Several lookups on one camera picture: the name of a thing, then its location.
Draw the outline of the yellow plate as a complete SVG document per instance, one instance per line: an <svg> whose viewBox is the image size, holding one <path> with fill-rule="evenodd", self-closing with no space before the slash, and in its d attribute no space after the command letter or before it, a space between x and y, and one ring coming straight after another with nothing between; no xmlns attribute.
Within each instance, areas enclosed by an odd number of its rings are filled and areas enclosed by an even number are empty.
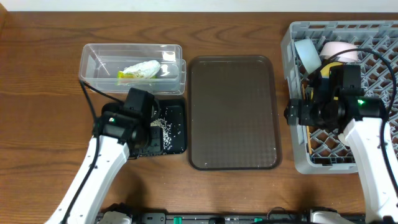
<svg viewBox="0 0 398 224"><path fill-rule="evenodd" d="M343 64L341 62L332 62L323 67L320 71L321 75L321 85L320 92L323 96L330 96L333 101L338 101L337 92L340 88L335 75L332 75L332 83L330 83L331 69L333 67L339 67Z"/></svg>

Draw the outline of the wooden chopstick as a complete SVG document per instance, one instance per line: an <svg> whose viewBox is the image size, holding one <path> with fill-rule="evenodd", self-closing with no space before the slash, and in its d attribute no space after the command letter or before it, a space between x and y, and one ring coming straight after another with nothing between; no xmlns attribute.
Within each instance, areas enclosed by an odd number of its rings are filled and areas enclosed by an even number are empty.
<svg viewBox="0 0 398 224"><path fill-rule="evenodd" d="M306 100L306 94L305 94L305 87L304 87L304 84L302 83L302 98L303 98L303 100Z"/></svg>
<svg viewBox="0 0 398 224"><path fill-rule="evenodd" d="M307 132L307 141L308 141L308 153L312 155L312 145L311 145L311 132L310 132L310 127L306 126L306 132Z"/></svg>

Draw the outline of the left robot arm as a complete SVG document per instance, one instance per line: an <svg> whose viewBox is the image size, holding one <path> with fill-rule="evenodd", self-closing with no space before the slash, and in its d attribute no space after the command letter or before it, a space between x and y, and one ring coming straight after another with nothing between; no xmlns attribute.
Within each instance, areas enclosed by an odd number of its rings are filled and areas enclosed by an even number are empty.
<svg viewBox="0 0 398 224"><path fill-rule="evenodd" d="M106 194L130 158L164 152L163 131L151 122L160 106L147 91L131 88L126 100L107 103L95 119L85 159L48 223L94 223Z"/></svg>

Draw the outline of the rice pile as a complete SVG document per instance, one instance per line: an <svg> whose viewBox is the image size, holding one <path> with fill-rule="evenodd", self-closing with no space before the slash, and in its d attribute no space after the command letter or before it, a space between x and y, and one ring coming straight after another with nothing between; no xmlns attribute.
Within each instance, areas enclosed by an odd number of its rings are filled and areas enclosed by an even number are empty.
<svg viewBox="0 0 398 224"><path fill-rule="evenodd" d="M176 154L185 150L183 136L182 110L177 106L162 109L159 117L150 126L160 126L163 129L164 153Z"/></svg>

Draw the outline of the pink bowl with rice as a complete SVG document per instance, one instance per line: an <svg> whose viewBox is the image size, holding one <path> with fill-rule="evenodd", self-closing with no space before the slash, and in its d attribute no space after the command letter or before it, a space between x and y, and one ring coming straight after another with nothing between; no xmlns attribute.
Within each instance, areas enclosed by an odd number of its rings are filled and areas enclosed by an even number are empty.
<svg viewBox="0 0 398 224"><path fill-rule="evenodd" d="M357 49L357 46L346 42L327 42L320 52L320 57L328 59L334 54L351 49ZM357 51L343 53L338 55L335 60L338 62L354 63L358 61L358 53Z"/></svg>

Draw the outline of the light blue bowl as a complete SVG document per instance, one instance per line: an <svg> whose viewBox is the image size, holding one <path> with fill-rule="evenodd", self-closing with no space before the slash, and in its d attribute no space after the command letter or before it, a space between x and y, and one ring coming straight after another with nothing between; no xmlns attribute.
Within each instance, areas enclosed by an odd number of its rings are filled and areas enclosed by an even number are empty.
<svg viewBox="0 0 398 224"><path fill-rule="evenodd" d="M295 48L308 74L313 73L321 66L318 52L310 39L296 41Z"/></svg>

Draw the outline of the green snack wrapper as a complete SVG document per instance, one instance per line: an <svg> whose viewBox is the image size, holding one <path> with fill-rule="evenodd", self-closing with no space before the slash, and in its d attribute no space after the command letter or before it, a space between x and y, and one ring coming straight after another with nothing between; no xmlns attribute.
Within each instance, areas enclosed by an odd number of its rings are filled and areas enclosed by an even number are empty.
<svg viewBox="0 0 398 224"><path fill-rule="evenodd" d="M119 71L117 74L117 85L128 85L133 82L133 79L138 80L148 80L148 79L156 79L155 75L148 75L144 72L134 72L134 73L123 73Z"/></svg>

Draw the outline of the pale green cup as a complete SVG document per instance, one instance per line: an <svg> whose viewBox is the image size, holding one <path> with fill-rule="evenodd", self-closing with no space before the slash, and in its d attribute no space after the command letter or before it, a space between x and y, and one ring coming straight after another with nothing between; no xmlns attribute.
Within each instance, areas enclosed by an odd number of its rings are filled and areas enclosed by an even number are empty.
<svg viewBox="0 0 398 224"><path fill-rule="evenodd" d="M347 143L347 141L346 141L346 139L345 139L345 135L343 134L343 133L340 133L339 135L338 135L338 140L342 143L342 144L344 144L345 146L349 146L349 144Z"/></svg>

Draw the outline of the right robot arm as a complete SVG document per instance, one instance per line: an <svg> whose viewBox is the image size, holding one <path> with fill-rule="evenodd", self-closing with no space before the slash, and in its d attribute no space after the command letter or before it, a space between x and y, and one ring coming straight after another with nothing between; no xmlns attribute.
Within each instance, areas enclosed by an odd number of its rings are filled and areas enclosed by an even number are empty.
<svg viewBox="0 0 398 224"><path fill-rule="evenodd" d="M365 96L359 65L330 63L325 70L305 98L289 100L287 124L337 131L357 166L366 223L397 223L397 157L384 102Z"/></svg>

